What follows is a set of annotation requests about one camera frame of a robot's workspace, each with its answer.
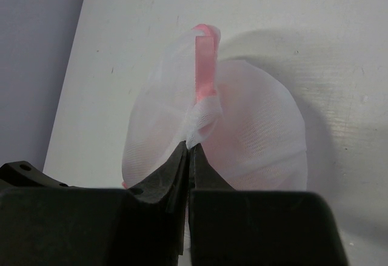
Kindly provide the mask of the white mesh laundry bag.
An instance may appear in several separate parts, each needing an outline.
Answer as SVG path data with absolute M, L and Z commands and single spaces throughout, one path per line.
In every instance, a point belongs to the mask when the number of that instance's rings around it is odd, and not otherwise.
M 243 60 L 218 59 L 220 30 L 200 24 L 164 51 L 133 105 L 122 176 L 131 187 L 180 142 L 201 144 L 237 190 L 305 190 L 306 129 L 288 91 Z

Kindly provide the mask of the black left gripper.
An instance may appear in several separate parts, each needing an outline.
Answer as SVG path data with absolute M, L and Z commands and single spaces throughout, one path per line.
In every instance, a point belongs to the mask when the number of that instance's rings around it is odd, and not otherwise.
M 78 188 L 45 175 L 27 161 L 9 162 L 1 166 L 1 190 L 24 187 L 63 190 Z

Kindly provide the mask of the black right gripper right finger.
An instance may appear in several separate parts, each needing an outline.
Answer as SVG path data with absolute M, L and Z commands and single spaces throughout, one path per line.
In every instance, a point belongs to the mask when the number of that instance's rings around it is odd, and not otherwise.
M 347 265 L 330 207 L 305 191 L 238 191 L 190 151 L 193 265 Z

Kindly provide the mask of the pink bra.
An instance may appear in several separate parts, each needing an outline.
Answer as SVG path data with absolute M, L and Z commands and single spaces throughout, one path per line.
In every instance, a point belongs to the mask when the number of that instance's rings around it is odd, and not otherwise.
M 218 90 L 224 114 L 203 143 L 210 165 L 238 190 L 305 190 L 306 131 L 288 89 Z

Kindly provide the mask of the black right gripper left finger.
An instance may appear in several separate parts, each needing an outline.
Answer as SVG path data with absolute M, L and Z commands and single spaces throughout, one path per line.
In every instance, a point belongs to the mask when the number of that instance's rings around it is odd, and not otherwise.
M 119 188 L 1 190 L 2 265 L 176 265 L 183 254 L 188 151 Z

